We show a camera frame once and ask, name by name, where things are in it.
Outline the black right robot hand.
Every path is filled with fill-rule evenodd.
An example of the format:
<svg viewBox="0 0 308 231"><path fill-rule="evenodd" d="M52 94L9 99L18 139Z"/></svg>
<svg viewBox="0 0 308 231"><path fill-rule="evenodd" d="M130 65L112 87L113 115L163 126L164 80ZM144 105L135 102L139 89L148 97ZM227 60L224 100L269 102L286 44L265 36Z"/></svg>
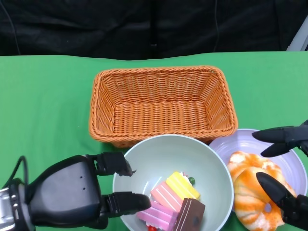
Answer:
<svg viewBox="0 0 308 231"><path fill-rule="evenodd" d="M252 133L252 136L263 142L272 143L265 149L262 157L276 157L297 147L305 155L308 154L308 122L300 126L270 128ZM291 192L274 177L267 173L256 173L258 183L269 198L282 211L282 220L291 226L308 229L308 197L293 196Z"/></svg>

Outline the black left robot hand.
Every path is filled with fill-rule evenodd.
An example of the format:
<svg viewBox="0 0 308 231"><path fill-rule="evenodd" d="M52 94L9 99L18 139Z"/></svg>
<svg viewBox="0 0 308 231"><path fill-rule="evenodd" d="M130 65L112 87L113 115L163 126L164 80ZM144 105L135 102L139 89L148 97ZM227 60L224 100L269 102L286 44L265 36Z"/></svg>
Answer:
<svg viewBox="0 0 308 231"><path fill-rule="evenodd" d="M109 218L151 207L148 196L132 192L101 194L98 176L134 174L122 152L75 155L46 169L27 187L31 222L54 228L103 230Z"/></svg>

